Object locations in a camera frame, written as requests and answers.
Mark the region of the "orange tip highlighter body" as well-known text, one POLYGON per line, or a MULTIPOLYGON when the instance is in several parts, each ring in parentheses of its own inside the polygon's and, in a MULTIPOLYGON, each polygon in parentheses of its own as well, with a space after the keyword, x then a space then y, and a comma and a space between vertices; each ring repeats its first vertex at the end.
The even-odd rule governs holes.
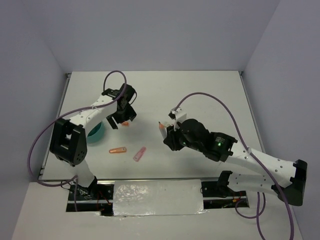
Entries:
POLYGON ((159 121, 159 122, 158 122, 158 128, 159 128, 159 131, 160 131, 163 139, 165 139, 165 138, 167 137, 166 127, 159 121))

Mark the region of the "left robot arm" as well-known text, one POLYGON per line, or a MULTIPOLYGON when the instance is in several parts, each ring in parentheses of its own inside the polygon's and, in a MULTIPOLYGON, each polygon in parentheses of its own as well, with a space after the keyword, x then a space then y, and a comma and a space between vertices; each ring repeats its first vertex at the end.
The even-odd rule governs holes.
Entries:
POLYGON ((61 117, 54 123, 49 151, 73 167, 78 176, 76 189, 88 200, 97 196, 99 184, 85 160, 87 137, 103 120, 107 120, 114 130, 118 124, 133 121, 137 116, 130 104, 134 96, 137 92, 128 84, 123 84, 120 89, 108 88, 89 109, 81 110, 69 119, 61 117))

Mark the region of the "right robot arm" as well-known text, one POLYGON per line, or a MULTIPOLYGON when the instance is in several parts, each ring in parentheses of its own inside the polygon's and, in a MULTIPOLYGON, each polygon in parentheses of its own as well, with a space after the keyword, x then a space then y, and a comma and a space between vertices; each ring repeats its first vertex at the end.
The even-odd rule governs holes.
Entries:
POLYGON ((222 132, 210 132, 195 119, 163 128, 163 143, 172 151, 189 148, 200 152, 214 162, 244 167, 256 175, 244 175, 223 170, 218 178, 217 190, 223 196, 233 191, 255 191, 286 199, 289 205, 303 204, 307 181, 307 162, 287 161, 253 148, 245 148, 236 138, 222 132))

